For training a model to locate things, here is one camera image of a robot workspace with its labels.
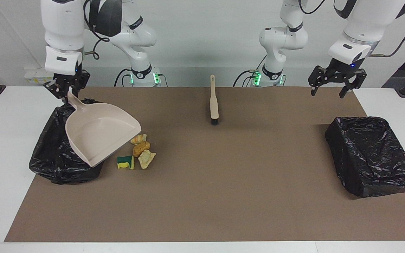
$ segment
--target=brush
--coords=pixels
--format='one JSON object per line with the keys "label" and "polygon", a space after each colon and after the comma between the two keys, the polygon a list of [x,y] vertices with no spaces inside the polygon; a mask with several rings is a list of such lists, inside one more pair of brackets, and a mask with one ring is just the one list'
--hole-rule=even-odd
{"label": "brush", "polygon": [[215,94],[215,75],[210,76],[210,118],[212,119],[212,125],[218,125],[218,100]]}

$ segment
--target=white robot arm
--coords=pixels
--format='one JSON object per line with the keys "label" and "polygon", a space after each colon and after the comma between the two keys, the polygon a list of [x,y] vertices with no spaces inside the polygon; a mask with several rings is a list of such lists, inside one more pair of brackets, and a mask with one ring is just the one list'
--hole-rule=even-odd
{"label": "white robot arm", "polygon": [[359,69],[361,64],[372,56],[387,27],[405,13],[405,0],[334,0],[334,8],[348,24],[329,49],[330,65],[316,66],[310,75],[312,96],[320,86],[330,82],[345,83],[341,98],[361,87],[367,76],[365,70]]}
{"label": "white robot arm", "polygon": [[91,0],[89,23],[126,53],[136,86],[156,84],[156,73],[142,48],[156,44],[156,31],[143,22],[134,0]]}
{"label": "white robot arm", "polygon": [[[302,0],[302,6],[305,7],[307,2]],[[267,27],[260,34],[260,44],[267,53],[262,73],[273,83],[278,81],[286,62],[282,50],[297,50],[307,45],[309,36],[303,27],[303,17],[298,0],[284,0],[280,18],[287,27]]]}
{"label": "white robot arm", "polygon": [[[85,88],[90,74],[82,70],[84,30],[109,37],[112,44],[129,57],[133,80],[139,86],[156,84],[156,75],[148,55],[141,47],[156,43],[155,31],[143,22],[134,0],[41,0],[45,27],[47,71],[54,81],[45,87],[67,102],[69,87],[74,94]],[[90,2],[89,20],[85,6]]]}

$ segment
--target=beige dustpan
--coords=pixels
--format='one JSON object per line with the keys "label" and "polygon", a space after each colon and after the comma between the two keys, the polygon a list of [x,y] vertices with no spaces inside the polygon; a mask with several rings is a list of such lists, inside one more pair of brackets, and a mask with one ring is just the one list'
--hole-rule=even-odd
{"label": "beige dustpan", "polygon": [[71,92],[69,103],[76,109],[65,124],[74,152],[91,167],[117,151],[141,131],[127,112],[111,104],[84,104]]}

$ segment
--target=table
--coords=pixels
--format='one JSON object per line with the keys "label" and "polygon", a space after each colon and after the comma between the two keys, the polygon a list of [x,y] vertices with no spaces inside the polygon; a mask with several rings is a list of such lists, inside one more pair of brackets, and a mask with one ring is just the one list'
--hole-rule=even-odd
{"label": "table", "polygon": [[[355,91],[369,116],[387,119],[405,149],[405,99],[395,91]],[[5,244],[34,174],[27,167],[50,112],[61,102],[42,87],[8,87],[0,96],[0,252],[402,252],[405,242],[249,242],[249,243],[72,243]]]}

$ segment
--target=brown paper mat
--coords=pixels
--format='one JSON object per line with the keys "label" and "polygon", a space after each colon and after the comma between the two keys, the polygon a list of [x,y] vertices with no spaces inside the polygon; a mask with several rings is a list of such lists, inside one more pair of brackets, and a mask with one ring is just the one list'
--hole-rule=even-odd
{"label": "brown paper mat", "polygon": [[80,93],[132,114],[157,156],[58,186],[36,176],[6,242],[405,240],[405,194],[357,199],[324,139],[334,117],[366,116],[338,88],[93,88]]}

